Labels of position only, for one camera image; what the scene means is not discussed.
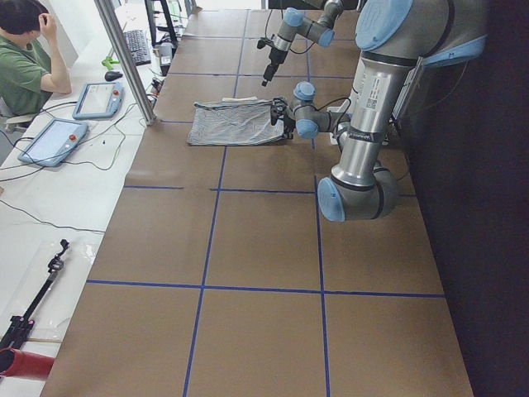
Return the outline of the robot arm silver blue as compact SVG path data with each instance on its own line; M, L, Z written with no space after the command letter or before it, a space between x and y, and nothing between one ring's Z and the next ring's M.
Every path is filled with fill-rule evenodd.
M306 17L298 9L288 7L284 12L279 32L270 38L266 36L259 38L257 43L259 50L266 46L270 48L269 64L261 82L263 87L272 81L279 66L286 60L296 36L302 36L322 47L328 47L334 39L334 25L343 13L345 3L339 0L306 1L306 3L322 10L316 21Z
M288 104L299 136L337 134L340 161L317 186L319 208L333 222L376 219L395 208L398 182L378 154L409 73L472 60L487 37L487 1L360 1L357 8L351 103L320 112L315 88L301 82Z

